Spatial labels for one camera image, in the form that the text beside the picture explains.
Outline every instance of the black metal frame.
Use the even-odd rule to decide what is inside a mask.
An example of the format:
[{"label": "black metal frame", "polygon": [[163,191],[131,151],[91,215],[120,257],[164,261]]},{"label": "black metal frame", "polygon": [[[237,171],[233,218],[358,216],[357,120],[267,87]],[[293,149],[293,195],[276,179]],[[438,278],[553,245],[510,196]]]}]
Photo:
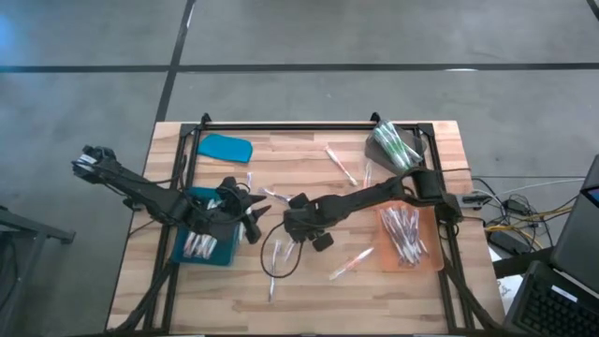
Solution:
[{"label": "black metal frame", "polygon": [[[212,124],[212,119],[208,114],[204,114],[200,124],[181,124],[179,142],[177,145],[177,152],[175,156],[175,165],[173,166],[171,176],[175,176],[176,172],[180,171],[178,163],[182,162],[183,152],[187,137],[193,134],[192,140],[192,151],[189,155],[188,167],[184,182],[184,187],[188,188],[193,185],[194,174],[196,172],[196,159],[197,159],[197,145],[199,144],[199,138],[202,131],[230,131],[230,130],[371,130],[375,126],[375,122],[380,120],[379,115],[375,112],[371,117],[373,123],[355,124],[355,123],[292,123],[292,124],[274,124],[274,123],[263,123],[263,124]],[[432,167],[437,170],[441,170],[441,159],[436,144],[436,138],[434,135],[434,129],[432,124],[396,124],[407,131],[414,133],[418,138],[425,136],[428,140]],[[417,143],[417,151],[422,153],[421,144]],[[445,189],[445,181],[441,174],[442,187]],[[177,184],[173,182],[171,188],[176,188]],[[446,265],[446,268],[438,271],[439,284],[441,288],[442,301],[446,314],[446,324],[449,333],[454,331],[475,331],[475,323],[472,317],[471,303],[460,295],[460,306],[464,317],[465,328],[458,328],[456,315],[454,312],[453,302],[451,299],[451,292],[449,288],[450,279],[448,272],[451,271],[454,277],[465,286],[465,278],[463,274],[463,267],[461,265],[460,250],[458,247],[458,241],[456,238],[453,226],[447,228],[447,241],[449,246],[449,254],[451,256],[451,264],[453,266]],[[158,241],[158,248],[156,252],[156,261],[153,269],[153,288],[160,288],[162,284],[156,285],[156,281],[163,283],[166,281],[165,272],[168,273],[168,288],[165,299],[165,309],[163,311],[162,321],[160,328],[154,327],[154,313],[155,313],[155,298],[151,300],[150,307],[147,309],[145,314],[145,320],[143,322],[142,330],[136,330],[135,333],[150,333],[151,335],[158,334],[169,334],[170,322],[172,319],[172,309],[176,295],[177,277],[179,273],[179,264],[170,260],[166,260],[168,237],[171,231],[171,227],[163,227],[160,233],[160,239]]]},{"label": "black metal frame", "polygon": [[8,336],[13,328],[15,314],[17,313],[24,288],[36,267],[44,243],[48,238],[57,239],[63,244],[72,243],[75,238],[75,232],[64,231],[27,219],[2,207],[0,207],[0,225],[11,229],[3,231],[3,233],[6,232],[7,235],[13,237],[10,240],[19,237],[20,239],[29,238],[33,241],[31,248],[27,251],[27,256],[24,258],[24,263],[20,268],[19,274],[15,275],[15,277],[18,277],[17,283],[13,290],[8,293],[7,305],[3,312],[0,313],[2,314],[0,336]]}]

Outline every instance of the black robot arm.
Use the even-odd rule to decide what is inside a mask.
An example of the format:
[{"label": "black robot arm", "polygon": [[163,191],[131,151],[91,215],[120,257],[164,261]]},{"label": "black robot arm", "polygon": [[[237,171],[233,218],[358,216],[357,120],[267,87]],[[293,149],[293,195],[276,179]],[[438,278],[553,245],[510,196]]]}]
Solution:
[{"label": "black robot arm", "polygon": [[250,195],[237,186],[235,178],[227,177],[216,188],[223,202],[208,210],[207,203],[199,198],[176,188],[163,188],[159,182],[150,182],[123,167],[114,151],[104,147],[85,146],[83,154],[72,165],[75,175],[86,182],[105,184],[124,194],[126,206],[134,209],[134,205],[142,204],[150,216],[163,225],[185,227],[198,234],[209,234],[216,240],[228,239],[235,226],[242,222],[246,238],[256,243],[261,236],[257,220],[270,208],[253,211],[251,206],[265,197]]},{"label": "black robot arm", "polygon": [[[434,206],[440,221],[457,223],[462,220],[460,205],[454,195],[443,191],[439,174],[426,168],[411,168],[402,176],[346,196],[328,195],[309,200],[302,193],[289,200],[290,209],[284,212],[285,231],[295,242],[312,241],[320,252],[333,244],[326,228],[335,226],[352,212],[390,200],[402,200],[416,207]],[[403,185],[403,179],[408,177],[413,179],[415,193]]]}]

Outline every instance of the laptop keyboard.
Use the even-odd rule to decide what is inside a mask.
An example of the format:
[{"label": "laptop keyboard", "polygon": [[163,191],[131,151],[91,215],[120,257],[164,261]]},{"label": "laptop keyboard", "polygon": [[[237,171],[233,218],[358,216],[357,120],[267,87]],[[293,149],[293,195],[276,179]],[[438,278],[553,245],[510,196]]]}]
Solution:
[{"label": "laptop keyboard", "polygon": [[599,336],[599,315],[534,281],[519,323],[541,336]]}]

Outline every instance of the laptop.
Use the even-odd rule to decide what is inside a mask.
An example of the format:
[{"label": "laptop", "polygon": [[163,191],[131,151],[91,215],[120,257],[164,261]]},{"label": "laptop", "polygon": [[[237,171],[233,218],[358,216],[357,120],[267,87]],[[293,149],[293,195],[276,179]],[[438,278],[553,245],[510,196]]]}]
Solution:
[{"label": "laptop", "polygon": [[526,271],[504,326],[536,336],[599,336],[599,155],[549,261]]}]

